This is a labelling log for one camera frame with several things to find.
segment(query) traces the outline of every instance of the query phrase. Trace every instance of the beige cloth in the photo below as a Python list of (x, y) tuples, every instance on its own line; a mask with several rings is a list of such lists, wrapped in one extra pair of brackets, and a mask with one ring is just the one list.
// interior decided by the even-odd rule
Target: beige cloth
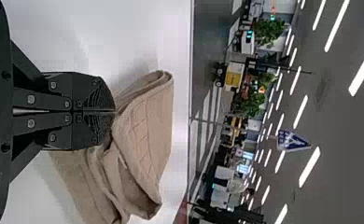
[(158, 71), (115, 98), (109, 140), (100, 147), (51, 152), (77, 210), (89, 224), (151, 219), (161, 207), (159, 182), (171, 152), (174, 81)]

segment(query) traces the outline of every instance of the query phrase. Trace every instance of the potted plant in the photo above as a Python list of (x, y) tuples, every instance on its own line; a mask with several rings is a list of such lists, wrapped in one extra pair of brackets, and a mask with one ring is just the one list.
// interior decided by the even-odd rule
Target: potted plant
[(274, 21), (259, 19), (253, 24), (255, 42), (257, 45), (271, 48), (274, 40), (285, 30), (285, 21), (275, 19)]

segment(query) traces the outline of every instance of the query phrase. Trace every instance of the sign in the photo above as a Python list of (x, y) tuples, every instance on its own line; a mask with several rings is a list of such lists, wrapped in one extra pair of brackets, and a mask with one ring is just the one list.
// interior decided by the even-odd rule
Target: sign
[(277, 149), (286, 152), (301, 151), (311, 149), (311, 144), (297, 134), (281, 129), (278, 132)]

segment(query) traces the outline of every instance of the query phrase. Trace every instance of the blue road sign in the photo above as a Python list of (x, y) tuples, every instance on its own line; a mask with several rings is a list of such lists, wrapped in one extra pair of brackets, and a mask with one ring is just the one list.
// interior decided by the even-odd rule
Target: blue road sign
[(310, 149), (311, 144), (297, 134), (281, 129), (278, 132), (277, 148), (286, 152), (301, 151)]

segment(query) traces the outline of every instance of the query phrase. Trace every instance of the screw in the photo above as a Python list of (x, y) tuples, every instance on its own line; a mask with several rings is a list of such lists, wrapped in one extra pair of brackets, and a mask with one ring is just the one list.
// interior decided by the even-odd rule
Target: screw
[(55, 90), (57, 88), (57, 82), (50, 82), (50, 87), (52, 90)]
[(93, 144), (97, 145), (97, 137), (93, 137), (91, 141)]
[(11, 74), (9, 72), (6, 72), (6, 71), (2, 72), (1, 76), (6, 81), (11, 79)]
[(33, 105), (35, 103), (35, 96), (34, 95), (28, 95), (27, 101), (28, 101), (28, 104)]
[(34, 128), (35, 126), (35, 121), (33, 119), (28, 119), (28, 128)]
[(56, 141), (56, 135), (54, 133), (52, 133), (50, 135), (50, 142), (55, 142)]
[(82, 121), (82, 117), (80, 115), (77, 116), (77, 123), (80, 123)]
[(9, 143), (2, 144), (1, 151), (3, 151), (3, 152), (9, 152), (10, 151), (10, 144)]

